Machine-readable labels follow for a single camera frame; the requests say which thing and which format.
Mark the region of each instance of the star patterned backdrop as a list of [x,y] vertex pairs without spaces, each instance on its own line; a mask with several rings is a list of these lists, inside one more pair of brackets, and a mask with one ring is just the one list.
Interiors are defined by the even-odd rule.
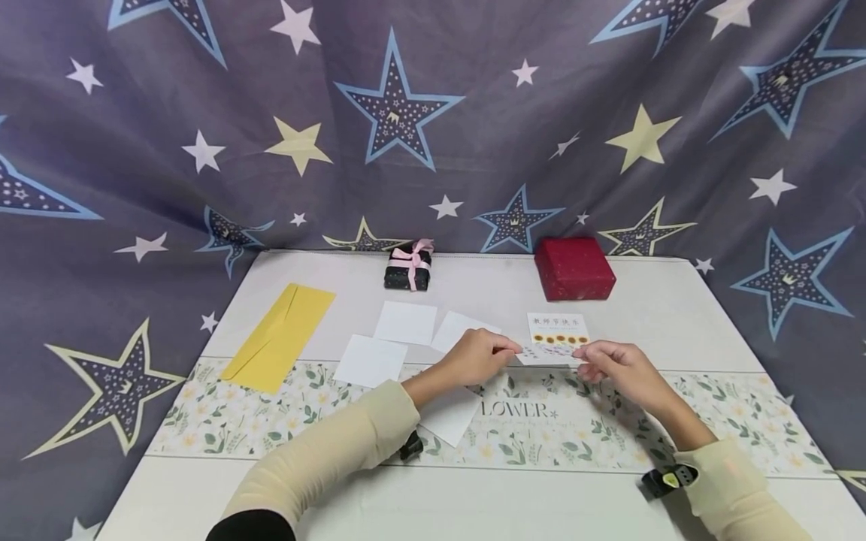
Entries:
[[4,5],[0,539],[94,538],[259,251],[420,237],[691,260],[866,506],[866,0],[490,13]]

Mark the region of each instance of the pink bow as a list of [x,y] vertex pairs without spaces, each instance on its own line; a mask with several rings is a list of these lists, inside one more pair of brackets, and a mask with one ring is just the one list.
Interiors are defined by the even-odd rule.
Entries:
[[409,269],[409,288],[412,291],[417,291],[418,288],[415,285],[415,269],[416,268],[426,268],[430,270],[430,265],[421,261],[421,255],[419,252],[421,250],[425,250],[427,252],[433,251],[433,239],[421,239],[415,244],[412,245],[412,253],[407,254],[400,248],[394,248],[394,251],[391,253],[391,259],[388,260],[388,267],[400,267],[400,268],[408,268]]

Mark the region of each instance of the paper punch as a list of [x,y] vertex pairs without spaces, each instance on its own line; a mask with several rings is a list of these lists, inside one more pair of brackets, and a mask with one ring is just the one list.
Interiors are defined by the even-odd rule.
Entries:
[[400,448],[400,460],[408,462],[420,455],[422,451],[424,451],[424,444],[418,436],[418,431],[413,430],[409,435],[409,439]]

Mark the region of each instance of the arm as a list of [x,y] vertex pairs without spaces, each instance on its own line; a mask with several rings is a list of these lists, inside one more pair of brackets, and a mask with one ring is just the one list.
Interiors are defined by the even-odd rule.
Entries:
[[487,381],[520,346],[484,330],[467,331],[434,366],[403,383],[385,382],[256,462],[208,541],[294,539],[301,514],[328,488],[378,466],[406,443],[426,403],[458,386]]
[[685,488],[692,513],[719,541],[808,541],[811,536],[766,491],[766,479],[734,441],[718,441],[632,344],[598,341],[574,352],[584,380],[610,377],[670,434],[678,463],[698,471]]
[[698,471],[685,491],[692,513],[720,541],[807,541],[811,536],[766,491],[766,479],[732,440],[718,441],[678,398],[659,422],[679,449],[674,459]]

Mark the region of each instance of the yellow envelope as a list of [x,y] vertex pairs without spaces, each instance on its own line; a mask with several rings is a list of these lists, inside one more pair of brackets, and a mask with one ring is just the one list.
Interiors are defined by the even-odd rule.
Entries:
[[220,378],[275,394],[334,297],[334,293],[289,284]]

